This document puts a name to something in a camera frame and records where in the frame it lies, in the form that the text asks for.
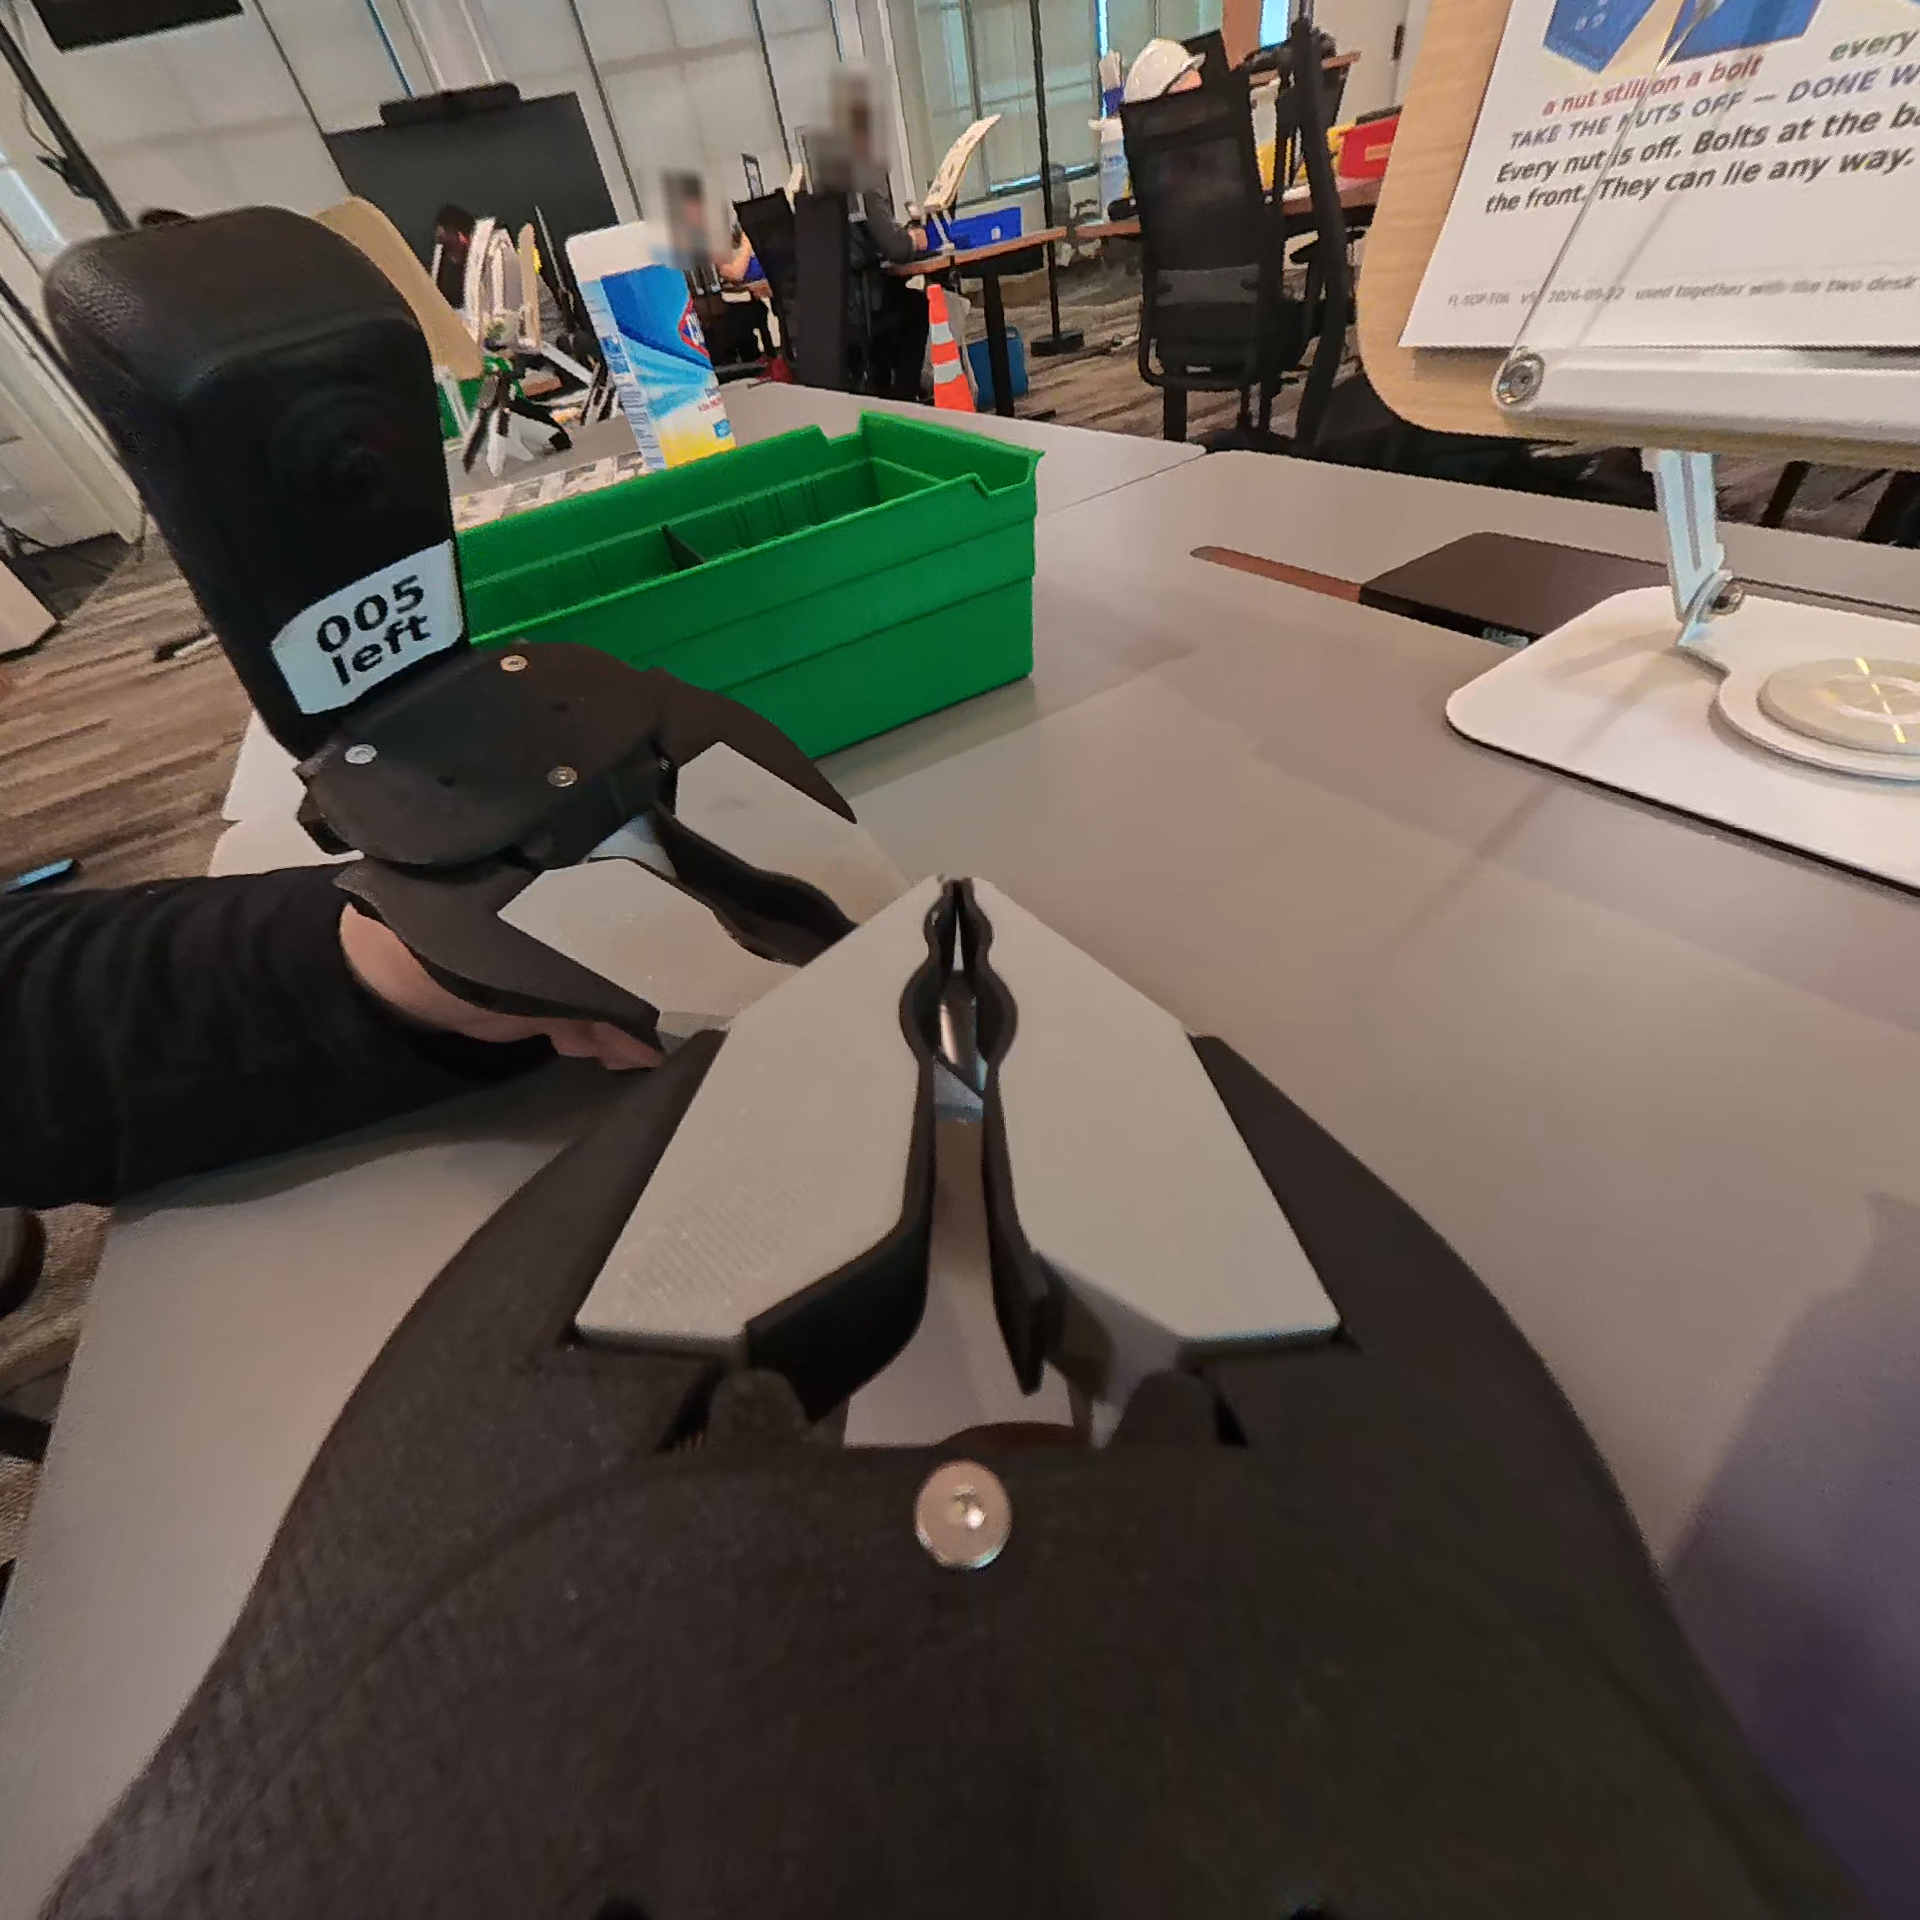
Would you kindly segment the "printed paper sheet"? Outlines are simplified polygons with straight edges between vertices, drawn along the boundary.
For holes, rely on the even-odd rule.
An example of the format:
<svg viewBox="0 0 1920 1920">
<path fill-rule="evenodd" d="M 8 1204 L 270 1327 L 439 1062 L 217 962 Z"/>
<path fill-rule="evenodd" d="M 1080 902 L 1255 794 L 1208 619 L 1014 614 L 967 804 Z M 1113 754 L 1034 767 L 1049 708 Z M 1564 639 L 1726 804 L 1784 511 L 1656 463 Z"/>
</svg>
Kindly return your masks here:
<svg viewBox="0 0 1920 1920">
<path fill-rule="evenodd" d="M 647 474 L 640 453 L 622 450 L 580 463 L 540 463 L 494 485 L 469 490 L 449 500 L 457 532 L 556 504 L 573 495 L 597 493 Z"/>
</svg>

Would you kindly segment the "white rectangular base plate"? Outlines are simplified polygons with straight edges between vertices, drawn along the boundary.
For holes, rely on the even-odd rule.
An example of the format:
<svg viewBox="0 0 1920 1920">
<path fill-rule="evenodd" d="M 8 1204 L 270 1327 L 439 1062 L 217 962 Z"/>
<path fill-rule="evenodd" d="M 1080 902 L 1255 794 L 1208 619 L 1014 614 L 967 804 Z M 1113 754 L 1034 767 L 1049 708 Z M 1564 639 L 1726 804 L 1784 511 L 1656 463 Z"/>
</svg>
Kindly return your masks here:
<svg viewBox="0 0 1920 1920">
<path fill-rule="evenodd" d="M 1916 614 L 1746 592 L 1685 630 L 1614 594 L 1450 692 L 1463 738 L 1631 800 L 1918 886 Z"/>
</svg>

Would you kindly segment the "person's left forearm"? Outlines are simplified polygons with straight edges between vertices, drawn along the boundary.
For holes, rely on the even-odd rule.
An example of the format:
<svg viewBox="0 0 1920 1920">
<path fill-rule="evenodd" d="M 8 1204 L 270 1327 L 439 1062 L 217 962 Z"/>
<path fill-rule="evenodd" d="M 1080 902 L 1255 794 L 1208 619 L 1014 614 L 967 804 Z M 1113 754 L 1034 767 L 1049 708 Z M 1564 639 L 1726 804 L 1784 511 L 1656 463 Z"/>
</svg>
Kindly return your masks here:
<svg viewBox="0 0 1920 1920">
<path fill-rule="evenodd" d="M 346 967 L 326 866 L 1 907 L 1 1203 L 106 1207 L 556 1061 L 441 1030 Z"/>
</svg>

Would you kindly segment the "dark flat rectangular panel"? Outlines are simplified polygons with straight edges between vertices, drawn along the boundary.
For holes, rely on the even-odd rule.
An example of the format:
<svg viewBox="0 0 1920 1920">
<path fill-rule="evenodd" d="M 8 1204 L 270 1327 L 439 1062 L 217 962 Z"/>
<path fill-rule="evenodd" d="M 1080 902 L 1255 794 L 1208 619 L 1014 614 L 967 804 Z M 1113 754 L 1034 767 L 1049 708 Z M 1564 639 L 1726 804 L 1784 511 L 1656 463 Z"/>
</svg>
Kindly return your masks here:
<svg viewBox="0 0 1920 1920">
<path fill-rule="evenodd" d="M 1665 596 L 1665 566 L 1582 546 L 1478 532 L 1380 572 L 1358 588 L 1358 600 L 1449 632 L 1524 646 L 1606 598 L 1642 588 Z"/>
</svg>

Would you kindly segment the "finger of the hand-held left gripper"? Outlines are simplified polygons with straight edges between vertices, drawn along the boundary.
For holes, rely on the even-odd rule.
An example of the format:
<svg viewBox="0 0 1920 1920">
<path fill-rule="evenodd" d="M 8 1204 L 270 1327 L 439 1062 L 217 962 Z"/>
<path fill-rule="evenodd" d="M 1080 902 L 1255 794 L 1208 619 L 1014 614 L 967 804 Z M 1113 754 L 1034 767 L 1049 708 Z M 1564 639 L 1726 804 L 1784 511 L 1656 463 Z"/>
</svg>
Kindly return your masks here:
<svg viewBox="0 0 1920 1920">
<path fill-rule="evenodd" d="M 641 1002 L 663 1039 L 730 1024 L 817 952 L 817 888 L 686 840 L 695 870 L 593 856 L 546 870 L 496 923 Z"/>
<path fill-rule="evenodd" d="M 817 958 L 909 891 L 863 824 L 727 742 L 674 773 L 655 840 L 681 891 L 781 964 Z"/>
</svg>

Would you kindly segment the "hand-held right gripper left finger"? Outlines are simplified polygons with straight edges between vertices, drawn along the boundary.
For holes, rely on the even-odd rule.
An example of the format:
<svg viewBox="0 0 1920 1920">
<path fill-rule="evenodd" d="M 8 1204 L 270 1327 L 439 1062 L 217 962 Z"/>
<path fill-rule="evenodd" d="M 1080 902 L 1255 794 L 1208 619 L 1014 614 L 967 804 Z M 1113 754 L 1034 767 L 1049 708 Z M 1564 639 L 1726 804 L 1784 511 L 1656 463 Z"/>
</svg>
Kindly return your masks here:
<svg viewBox="0 0 1920 1920">
<path fill-rule="evenodd" d="M 832 1413 L 927 1292 L 946 886 L 920 880 L 737 1014 L 575 1315 L 583 1341 L 785 1380 Z"/>
</svg>

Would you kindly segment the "printed instruction sheet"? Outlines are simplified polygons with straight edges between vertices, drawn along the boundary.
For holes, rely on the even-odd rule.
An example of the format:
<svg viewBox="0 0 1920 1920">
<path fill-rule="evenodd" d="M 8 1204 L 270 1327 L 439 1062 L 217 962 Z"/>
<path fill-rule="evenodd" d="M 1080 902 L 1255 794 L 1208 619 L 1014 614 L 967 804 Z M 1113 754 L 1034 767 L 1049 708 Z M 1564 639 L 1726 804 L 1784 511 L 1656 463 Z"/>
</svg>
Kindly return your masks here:
<svg viewBox="0 0 1920 1920">
<path fill-rule="evenodd" d="M 1916 350 L 1918 4 L 1512 4 L 1400 341 Z"/>
</svg>

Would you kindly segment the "wipes canister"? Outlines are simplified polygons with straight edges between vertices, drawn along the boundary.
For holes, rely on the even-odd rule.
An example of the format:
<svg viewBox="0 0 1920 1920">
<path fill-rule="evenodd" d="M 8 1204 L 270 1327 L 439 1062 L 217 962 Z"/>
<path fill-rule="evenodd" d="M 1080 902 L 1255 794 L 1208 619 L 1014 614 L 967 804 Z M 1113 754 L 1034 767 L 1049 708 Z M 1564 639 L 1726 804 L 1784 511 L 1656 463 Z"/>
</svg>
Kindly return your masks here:
<svg viewBox="0 0 1920 1920">
<path fill-rule="evenodd" d="M 641 468 L 681 468 L 730 450 L 733 424 L 665 229 L 575 230 L 567 263 Z"/>
</svg>

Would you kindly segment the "large black wall display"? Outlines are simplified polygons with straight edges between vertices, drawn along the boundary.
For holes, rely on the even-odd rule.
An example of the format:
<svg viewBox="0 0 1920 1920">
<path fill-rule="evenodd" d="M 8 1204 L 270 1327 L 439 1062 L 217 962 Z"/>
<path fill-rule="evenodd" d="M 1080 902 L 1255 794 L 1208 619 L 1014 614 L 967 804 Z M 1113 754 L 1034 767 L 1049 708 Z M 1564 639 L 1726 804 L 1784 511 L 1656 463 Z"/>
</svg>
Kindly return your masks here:
<svg viewBox="0 0 1920 1920">
<path fill-rule="evenodd" d="M 377 123 L 322 139 L 350 195 L 377 205 L 420 261 L 431 259 L 447 205 L 509 230 L 533 223 L 557 245 L 617 223 L 572 91 L 509 99 L 498 87 L 469 87 L 385 103 Z"/>
</svg>

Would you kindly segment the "green plastic bin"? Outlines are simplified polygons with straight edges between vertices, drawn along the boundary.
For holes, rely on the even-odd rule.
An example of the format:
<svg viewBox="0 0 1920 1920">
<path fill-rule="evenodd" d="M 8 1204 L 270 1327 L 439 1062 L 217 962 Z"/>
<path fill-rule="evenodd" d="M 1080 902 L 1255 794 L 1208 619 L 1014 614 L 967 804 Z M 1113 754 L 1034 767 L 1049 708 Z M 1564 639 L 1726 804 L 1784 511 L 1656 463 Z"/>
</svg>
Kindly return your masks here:
<svg viewBox="0 0 1920 1920">
<path fill-rule="evenodd" d="M 470 637 L 658 668 L 825 758 L 1032 672 L 1040 467 L 879 412 L 622 463 L 458 530 Z"/>
</svg>

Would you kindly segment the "black office chair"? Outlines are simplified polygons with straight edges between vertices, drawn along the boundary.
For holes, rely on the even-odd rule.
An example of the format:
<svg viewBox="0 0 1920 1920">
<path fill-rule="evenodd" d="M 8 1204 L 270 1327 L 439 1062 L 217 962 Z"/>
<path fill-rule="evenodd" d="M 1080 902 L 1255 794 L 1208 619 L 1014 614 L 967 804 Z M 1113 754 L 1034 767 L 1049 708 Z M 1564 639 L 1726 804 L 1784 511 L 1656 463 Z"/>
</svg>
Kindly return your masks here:
<svg viewBox="0 0 1920 1920">
<path fill-rule="evenodd" d="M 1142 248 L 1135 364 L 1160 396 L 1167 442 L 1191 396 L 1233 396 L 1208 448 L 1312 458 L 1325 436 L 1352 325 L 1350 221 L 1327 147 L 1325 48 L 1286 30 L 1277 163 L 1256 163 L 1242 71 L 1124 103 L 1122 147 Z"/>
</svg>

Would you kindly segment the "person's left hand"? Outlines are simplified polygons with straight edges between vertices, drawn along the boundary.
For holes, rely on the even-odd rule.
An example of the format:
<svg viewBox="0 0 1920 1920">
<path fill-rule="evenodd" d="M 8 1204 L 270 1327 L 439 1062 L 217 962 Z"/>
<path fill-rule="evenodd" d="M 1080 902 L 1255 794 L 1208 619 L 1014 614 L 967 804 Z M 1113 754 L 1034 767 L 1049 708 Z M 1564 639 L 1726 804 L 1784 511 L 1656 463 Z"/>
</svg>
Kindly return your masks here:
<svg viewBox="0 0 1920 1920">
<path fill-rule="evenodd" d="M 610 1024 L 546 1014 L 505 1014 L 470 1004 L 441 984 L 390 927 L 346 902 L 340 914 L 343 959 L 375 1002 L 393 1014 L 436 1032 L 486 1044 L 541 1043 L 557 1055 L 613 1072 L 652 1070 L 658 1047 Z"/>
</svg>

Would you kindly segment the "small black white stand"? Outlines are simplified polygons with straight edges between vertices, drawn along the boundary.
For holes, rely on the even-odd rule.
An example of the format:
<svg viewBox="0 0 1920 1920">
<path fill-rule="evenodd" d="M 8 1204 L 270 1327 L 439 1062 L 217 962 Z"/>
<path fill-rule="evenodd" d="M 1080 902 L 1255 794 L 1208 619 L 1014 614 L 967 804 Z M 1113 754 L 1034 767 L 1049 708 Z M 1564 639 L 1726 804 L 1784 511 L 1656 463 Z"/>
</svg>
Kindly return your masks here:
<svg viewBox="0 0 1920 1920">
<path fill-rule="evenodd" d="M 478 366 L 476 376 L 436 371 L 446 445 L 457 455 L 458 474 L 485 467 L 498 477 L 511 460 L 573 450 L 564 422 L 520 388 L 519 357 L 482 350 Z"/>
</svg>

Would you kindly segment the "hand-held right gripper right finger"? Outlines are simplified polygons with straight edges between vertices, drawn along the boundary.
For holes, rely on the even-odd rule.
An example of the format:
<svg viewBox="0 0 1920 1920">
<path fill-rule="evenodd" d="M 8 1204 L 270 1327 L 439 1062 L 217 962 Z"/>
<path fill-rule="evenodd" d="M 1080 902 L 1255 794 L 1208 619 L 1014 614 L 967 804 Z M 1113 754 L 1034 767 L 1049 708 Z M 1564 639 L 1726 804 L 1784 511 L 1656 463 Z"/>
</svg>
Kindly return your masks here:
<svg viewBox="0 0 1920 1920">
<path fill-rule="evenodd" d="M 1014 1379 L 1117 1408 L 1338 1315 L 1198 1037 L 988 880 L 959 882 L 991 1303 Z"/>
</svg>

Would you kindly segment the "wooden top office desk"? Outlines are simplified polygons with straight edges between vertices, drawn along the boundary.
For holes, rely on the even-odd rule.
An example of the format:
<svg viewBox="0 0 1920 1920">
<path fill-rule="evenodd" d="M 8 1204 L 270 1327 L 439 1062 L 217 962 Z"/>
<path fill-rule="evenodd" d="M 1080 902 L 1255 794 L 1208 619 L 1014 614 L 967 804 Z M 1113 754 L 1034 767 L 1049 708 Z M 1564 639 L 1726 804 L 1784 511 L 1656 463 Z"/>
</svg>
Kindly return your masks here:
<svg viewBox="0 0 1920 1920">
<path fill-rule="evenodd" d="M 999 419 L 1014 419 L 1018 400 L 1014 394 L 1014 367 L 1010 357 L 1013 335 L 1005 323 L 1004 283 L 1032 271 L 1047 274 L 1050 338 L 1057 341 L 1057 288 L 1054 283 L 1057 263 L 1054 259 L 1054 248 L 1069 235 L 1069 230 L 1071 229 L 1066 223 L 1050 223 L 1032 232 L 1023 232 L 1023 240 L 1005 247 L 988 247 L 967 254 L 938 248 L 933 254 L 919 254 L 911 261 L 887 261 L 879 266 L 879 271 L 892 280 L 919 280 L 922 285 L 927 280 L 936 280 L 942 288 L 976 280 L 984 330 L 983 338 L 988 341 L 989 351 L 988 403 Z"/>
</svg>

